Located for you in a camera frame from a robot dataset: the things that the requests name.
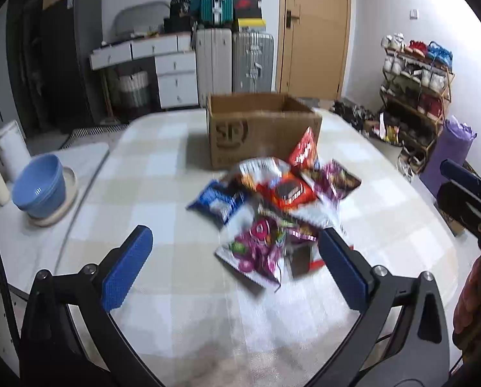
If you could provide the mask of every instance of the blue gripper pad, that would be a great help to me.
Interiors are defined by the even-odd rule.
[[[319,233],[318,248],[348,306],[365,312],[368,308],[368,285],[348,257],[352,253],[349,247],[335,230],[327,228]]]
[[[107,313],[123,304],[124,298],[151,253],[153,233],[149,228],[141,227],[136,237],[126,242],[129,242],[129,245],[121,247],[121,249],[125,247],[125,251],[103,280],[101,304]]]

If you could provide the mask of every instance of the drawer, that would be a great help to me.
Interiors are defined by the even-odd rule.
[[[154,61],[157,76],[196,71],[196,53],[157,56]]]
[[[184,53],[191,50],[191,34],[178,35],[178,52]]]
[[[176,36],[161,36],[131,43],[133,59],[146,58],[146,56],[171,54],[178,52],[178,39]]]
[[[131,61],[131,43],[124,42],[108,48],[98,49],[90,55],[92,69],[101,69],[121,62]]]
[[[158,88],[162,109],[198,104],[196,73],[159,77]]]

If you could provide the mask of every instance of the blue bowl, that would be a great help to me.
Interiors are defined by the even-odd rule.
[[[13,187],[18,209],[33,218],[49,217],[65,200],[63,166],[54,154],[45,154],[22,170]]]

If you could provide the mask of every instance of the purple bag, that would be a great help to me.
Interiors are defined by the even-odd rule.
[[[445,120],[445,129],[439,137],[436,148],[419,178],[434,197],[441,185],[448,181],[439,171],[441,162],[446,159],[463,165],[477,133],[471,127],[460,123],[455,116]]]

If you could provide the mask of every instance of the black wardrobe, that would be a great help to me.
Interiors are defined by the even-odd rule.
[[[62,132],[106,118],[100,76],[89,59],[102,40],[101,0],[60,0],[42,14],[45,96]]]

